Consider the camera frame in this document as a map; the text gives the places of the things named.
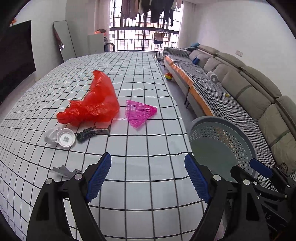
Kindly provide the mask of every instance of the perforated basket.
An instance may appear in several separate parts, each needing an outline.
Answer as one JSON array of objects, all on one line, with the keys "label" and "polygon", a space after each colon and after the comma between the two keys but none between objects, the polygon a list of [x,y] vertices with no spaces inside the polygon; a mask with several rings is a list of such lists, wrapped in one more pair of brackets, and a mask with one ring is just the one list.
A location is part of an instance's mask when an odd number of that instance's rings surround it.
[{"label": "perforated basket", "polygon": [[256,171],[249,166],[252,158],[257,159],[255,148],[246,134],[230,121],[216,116],[197,118],[189,140],[198,163],[206,165],[213,174],[234,182],[230,170],[239,165],[256,177]]}]

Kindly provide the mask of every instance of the rainbow ball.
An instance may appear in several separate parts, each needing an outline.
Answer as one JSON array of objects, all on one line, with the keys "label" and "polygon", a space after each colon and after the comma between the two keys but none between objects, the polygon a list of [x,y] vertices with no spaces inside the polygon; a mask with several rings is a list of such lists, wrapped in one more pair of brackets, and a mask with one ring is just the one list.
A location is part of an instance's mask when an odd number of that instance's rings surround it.
[{"label": "rainbow ball", "polygon": [[170,80],[172,80],[173,76],[172,76],[171,73],[166,73],[165,78],[166,78],[167,81],[170,81]]}]

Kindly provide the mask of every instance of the sofa leg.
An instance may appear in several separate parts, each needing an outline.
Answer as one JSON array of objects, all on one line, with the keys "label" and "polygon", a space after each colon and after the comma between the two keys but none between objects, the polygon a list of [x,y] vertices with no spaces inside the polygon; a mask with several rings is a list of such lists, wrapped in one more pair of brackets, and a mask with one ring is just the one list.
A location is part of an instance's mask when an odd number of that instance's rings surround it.
[{"label": "sofa leg", "polygon": [[189,91],[187,92],[187,95],[186,95],[186,99],[185,99],[185,102],[184,102],[184,104],[186,104],[187,103],[187,97],[188,97],[188,94],[189,94]]}]

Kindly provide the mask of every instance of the curtain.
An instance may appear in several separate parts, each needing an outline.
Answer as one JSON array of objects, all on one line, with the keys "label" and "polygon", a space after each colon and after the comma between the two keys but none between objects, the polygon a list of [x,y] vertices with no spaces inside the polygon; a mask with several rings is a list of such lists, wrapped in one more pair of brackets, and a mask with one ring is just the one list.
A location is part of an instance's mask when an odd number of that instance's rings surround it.
[{"label": "curtain", "polygon": [[197,12],[197,5],[187,1],[183,2],[183,17],[179,31],[177,47],[186,48],[192,43],[197,42],[196,38],[196,23],[194,21]]},{"label": "curtain", "polygon": [[109,39],[110,0],[95,0],[94,31],[105,29]]}]

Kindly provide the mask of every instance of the metal window bars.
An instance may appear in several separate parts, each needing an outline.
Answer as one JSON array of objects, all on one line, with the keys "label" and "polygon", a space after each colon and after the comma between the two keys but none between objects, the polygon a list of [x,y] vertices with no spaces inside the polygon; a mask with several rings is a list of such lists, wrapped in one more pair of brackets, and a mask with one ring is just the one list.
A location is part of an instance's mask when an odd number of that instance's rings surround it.
[{"label": "metal window bars", "polygon": [[[138,14],[136,19],[123,19],[121,16],[121,0],[111,0],[110,4],[110,42],[116,50],[141,50],[162,52],[164,47],[177,47],[178,35],[183,15],[183,5],[174,10],[173,26],[164,21],[164,13],[157,23],[151,23],[151,12]],[[162,45],[155,45],[154,32],[164,29],[166,36]]]}]

